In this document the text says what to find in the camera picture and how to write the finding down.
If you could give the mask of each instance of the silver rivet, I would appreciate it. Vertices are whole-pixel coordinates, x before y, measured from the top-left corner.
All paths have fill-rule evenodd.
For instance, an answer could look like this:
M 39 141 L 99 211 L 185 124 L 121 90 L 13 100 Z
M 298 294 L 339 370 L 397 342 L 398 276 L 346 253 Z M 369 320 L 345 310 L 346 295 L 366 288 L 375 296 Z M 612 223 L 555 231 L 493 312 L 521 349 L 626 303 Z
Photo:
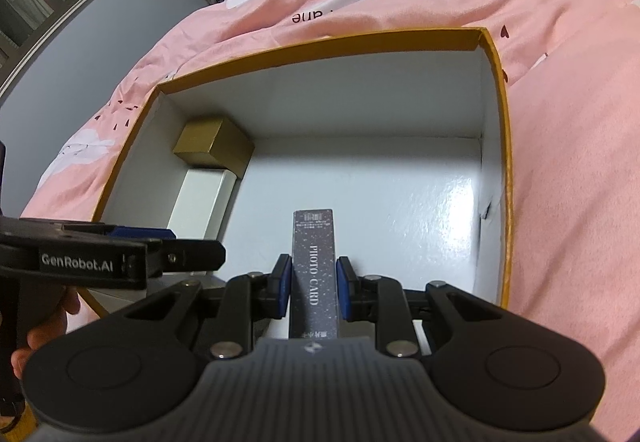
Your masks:
M 233 359 L 242 353 L 242 346 L 234 341 L 220 341 L 210 348 L 210 352 L 216 359 Z
M 386 351 L 394 357 L 411 357 L 418 353 L 418 345 L 411 341 L 399 339 L 397 341 L 391 341 L 386 346 Z

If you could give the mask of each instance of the finger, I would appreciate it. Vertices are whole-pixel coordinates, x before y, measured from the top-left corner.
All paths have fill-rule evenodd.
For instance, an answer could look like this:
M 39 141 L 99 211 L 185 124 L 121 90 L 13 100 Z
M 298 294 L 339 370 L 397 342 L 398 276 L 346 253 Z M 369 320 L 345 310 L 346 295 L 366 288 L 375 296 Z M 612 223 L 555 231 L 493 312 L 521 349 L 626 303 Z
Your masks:
M 75 287 L 67 287 L 65 295 L 60 302 L 62 308 L 69 314 L 76 315 L 80 311 L 80 298 L 78 297 L 78 290 Z
M 18 348 L 13 354 L 11 354 L 11 365 L 14 368 L 14 374 L 17 378 L 22 378 L 22 372 L 24 366 L 27 364 L 27 359 L 31 355 L 29 348 Z
M 44 344 L 66 332 L 66 312 L 62 307 L 56 311 L 41 325 L 29 330 L 27 343 L 30 348 L 37 350 Z

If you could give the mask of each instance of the pink bedsheet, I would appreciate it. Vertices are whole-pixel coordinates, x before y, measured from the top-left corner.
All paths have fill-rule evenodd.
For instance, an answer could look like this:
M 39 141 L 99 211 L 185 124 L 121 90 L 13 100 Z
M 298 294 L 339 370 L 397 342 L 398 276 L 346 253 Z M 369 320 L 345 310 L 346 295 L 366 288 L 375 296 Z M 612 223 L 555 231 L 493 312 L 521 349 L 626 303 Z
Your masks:
M 24 215 L 90 219 L 166 77 L 325 36 L 434 26 L 494 37 L 513 128 L 510 307 L 602 359 L 607 392 L 594 422 L 625 440 L 640 424 L 640 0 L 226 0 L 140 60 L 62 148 Z

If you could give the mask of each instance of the small brown box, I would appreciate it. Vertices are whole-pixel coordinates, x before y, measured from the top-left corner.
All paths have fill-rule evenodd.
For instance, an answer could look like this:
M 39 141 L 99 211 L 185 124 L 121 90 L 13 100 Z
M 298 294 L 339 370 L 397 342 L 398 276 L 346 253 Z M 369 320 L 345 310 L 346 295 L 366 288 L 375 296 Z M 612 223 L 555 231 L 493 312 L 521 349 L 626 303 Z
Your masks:
M 190 121 L 180 134 L 174 154 L 199 167 L 223 167 L 244 177 L 254 143 L 226 117 Z

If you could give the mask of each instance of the open cardboard box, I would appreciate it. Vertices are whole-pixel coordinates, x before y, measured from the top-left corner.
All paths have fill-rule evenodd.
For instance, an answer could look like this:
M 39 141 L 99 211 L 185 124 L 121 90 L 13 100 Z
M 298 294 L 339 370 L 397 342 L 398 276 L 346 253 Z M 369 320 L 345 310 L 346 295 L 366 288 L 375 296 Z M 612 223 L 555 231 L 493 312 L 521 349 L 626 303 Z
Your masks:
M 502 76 L 488 32 L 463 28 L 330 38 L 170 80 L 132 128 L 95 218 L 167 227 L 179 211 L 206 223 L 211 194 L 233 189 L 217 220 L 227 251 L 217 276 L 226 280 L 269 272 L 291 252 L 295 210 L 333 209 L 336 254 L 360 275 L 410 289 L 443 279 L 505 307 L 511 154 Z M 172 149 L 187 121 L 208 115 L 229 117 L 255 151 L 242 180 L 201 185 L 180 204 L 190 167 Z M 113 309 L 144 293 L 93 294 Z

